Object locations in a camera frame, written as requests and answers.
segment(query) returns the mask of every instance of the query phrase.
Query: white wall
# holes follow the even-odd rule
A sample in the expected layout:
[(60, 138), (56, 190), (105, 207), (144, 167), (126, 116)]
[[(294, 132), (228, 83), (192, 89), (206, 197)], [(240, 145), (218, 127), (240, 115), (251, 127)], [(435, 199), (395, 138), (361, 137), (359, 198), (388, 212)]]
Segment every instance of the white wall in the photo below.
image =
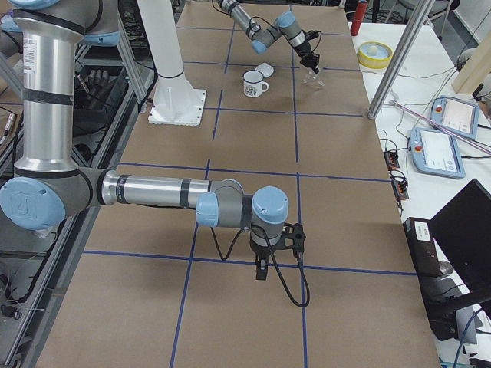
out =
[[(491, 0), (460, 0), (460, 6), (455, 15), (472, 34), (479, 23), (491, 9)], [(486, 17), (474, 35), (476, 41), (481, 42), (491, 31), (491, 13)]]

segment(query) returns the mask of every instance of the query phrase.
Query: black monitor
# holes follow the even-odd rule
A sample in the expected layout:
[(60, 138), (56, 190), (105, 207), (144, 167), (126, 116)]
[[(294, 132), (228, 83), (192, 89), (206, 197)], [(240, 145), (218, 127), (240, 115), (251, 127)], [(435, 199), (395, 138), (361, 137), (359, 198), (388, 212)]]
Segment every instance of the black monitor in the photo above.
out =
[(471, 291), (449, 301), (448, 310), (456, 311), (480, 303), (491, 317), (491, 194), (473, 179), (428, 225), (443, 253)]

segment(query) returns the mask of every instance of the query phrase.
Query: label on robot arm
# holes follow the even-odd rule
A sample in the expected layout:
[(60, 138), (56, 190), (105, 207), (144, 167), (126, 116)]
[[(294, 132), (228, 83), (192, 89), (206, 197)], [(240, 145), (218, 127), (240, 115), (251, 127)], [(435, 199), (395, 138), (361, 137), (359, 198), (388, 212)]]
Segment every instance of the label on robot arm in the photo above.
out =
[(36, 72), (36, 52), (38, 43), (34, 38), (24, 38), (24, 73)]

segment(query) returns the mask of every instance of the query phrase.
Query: yellow tape roll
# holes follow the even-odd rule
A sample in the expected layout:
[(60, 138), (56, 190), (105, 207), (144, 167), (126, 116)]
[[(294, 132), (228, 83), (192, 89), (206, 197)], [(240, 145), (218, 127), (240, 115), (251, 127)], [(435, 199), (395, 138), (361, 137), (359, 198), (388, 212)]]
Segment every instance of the yellow tape roll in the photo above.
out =
[(358, 48), (358, 62), (370, 69), (383, 69), (392, 58), (392, 49), (381, 42), (364, 42)]

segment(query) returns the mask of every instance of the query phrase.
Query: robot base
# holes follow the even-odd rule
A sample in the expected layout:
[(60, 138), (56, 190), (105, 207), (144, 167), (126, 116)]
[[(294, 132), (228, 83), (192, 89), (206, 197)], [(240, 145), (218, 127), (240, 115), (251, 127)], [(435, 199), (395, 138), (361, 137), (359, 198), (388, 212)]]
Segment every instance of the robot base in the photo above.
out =
[(149, 123), (199, 126), (206, 90), (195, 90), (189, 81), (182, 82), (178, 86), (160, 83), (160, 80), (157, 82)]

